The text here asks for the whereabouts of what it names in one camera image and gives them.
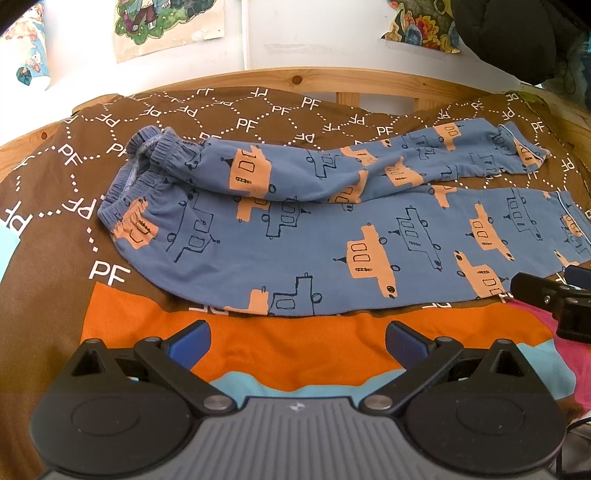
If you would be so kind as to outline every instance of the blue gripper pad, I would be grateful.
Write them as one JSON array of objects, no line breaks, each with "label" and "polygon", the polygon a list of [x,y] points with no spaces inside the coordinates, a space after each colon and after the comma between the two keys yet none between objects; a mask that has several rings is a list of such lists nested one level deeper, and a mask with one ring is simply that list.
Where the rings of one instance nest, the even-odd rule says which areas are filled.
[{"label": "blue gripper pad", "polygon": [[395,320],[386,327],[386,350],[407,370],[425,360],[435,348],[432,340],[402,322]]},{"label": "blue gripper pad", "polygon": [[177,363],[191,370],[212,345],[212,330],[198,320],[162,342],[161,349]]}]

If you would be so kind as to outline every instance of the metal screw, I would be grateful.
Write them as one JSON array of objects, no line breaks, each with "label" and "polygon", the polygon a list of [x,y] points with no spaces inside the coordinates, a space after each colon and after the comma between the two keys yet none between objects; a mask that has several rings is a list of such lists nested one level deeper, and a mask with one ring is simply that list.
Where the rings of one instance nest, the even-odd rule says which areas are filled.
[{"label": "metal screw", "polygon": [[209,395],[203,400],[203,406],[208,410],[223,411],[232,406],[232,399],[225,395]]},{"label": "metal screw", "polygon": [[364,402],[371,410],[388,410],[392,407],[392,399],[386,395],[370,395]]}]

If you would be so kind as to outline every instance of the brown bedsheet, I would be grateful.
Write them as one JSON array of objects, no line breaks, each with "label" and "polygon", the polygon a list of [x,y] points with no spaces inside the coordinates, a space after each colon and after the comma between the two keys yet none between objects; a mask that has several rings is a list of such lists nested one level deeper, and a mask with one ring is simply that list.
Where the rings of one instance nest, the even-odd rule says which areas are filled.
[{"label": "brown bedsheet", "polygon": [[589,173],[553,134],[544,105],[535,107],[538,111],[517,94],[508,93],[395,116],[241,87],[121,97],[62,122],[55,136],[23,159],[0,185],[0,218],[20,229],[20,244],[0,283],[0,478],[31,479],[42,470],[28,437],[28,419],[42,392],[77,348],[97,282],[147,297],[165,312],[191,306],[141,277],[117,253],[96,217],[101,195],[125,161],[124,145],[138,129],[154,124],[173,127],[189,140],[216,135],[330,149],[458,119],[484,117],[493,124],[510,119],[528,140],[551,151],[539,172],[448,184],[476,189],[567,189],[591,217],[585,185]]}]

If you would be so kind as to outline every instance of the pajama pants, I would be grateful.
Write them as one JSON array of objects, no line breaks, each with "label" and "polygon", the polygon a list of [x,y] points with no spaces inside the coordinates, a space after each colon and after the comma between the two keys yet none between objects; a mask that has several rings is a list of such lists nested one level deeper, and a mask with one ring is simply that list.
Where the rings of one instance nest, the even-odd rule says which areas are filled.
[{"label": "pajama pants", "polygon": [[118,251],[175,295],[235,312],[310,316],[484,298],[513,275],[591,259],[568,192],[431,181],[537,170],[509,122],[426,128],[330,151],[145,127],[98,214]]}]

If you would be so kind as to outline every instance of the orange stripe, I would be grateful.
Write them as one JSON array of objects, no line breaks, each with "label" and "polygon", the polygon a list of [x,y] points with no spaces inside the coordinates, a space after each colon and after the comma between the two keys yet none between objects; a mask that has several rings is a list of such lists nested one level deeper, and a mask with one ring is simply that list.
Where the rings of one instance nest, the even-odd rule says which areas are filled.
[{"label": "orange stripe", "polygon": [[226,316],[165,312],[154,301],[101,283],[86,312],[82,340],[102,338],[126,348],[147,336],[167,338],[195,320],[212,329],[212,347],[193,371],[206,381],[229,371],[251,374],[260,383],[291,391],[306,385],[361,385],[401,368],[385,349],[391,320],[402,320],[429,338],[447,335],[467,348],[488,348],[497,338],[538,345],[552,338],[531,313],[496,303],[477,309],[423,309],[398,316]]}]

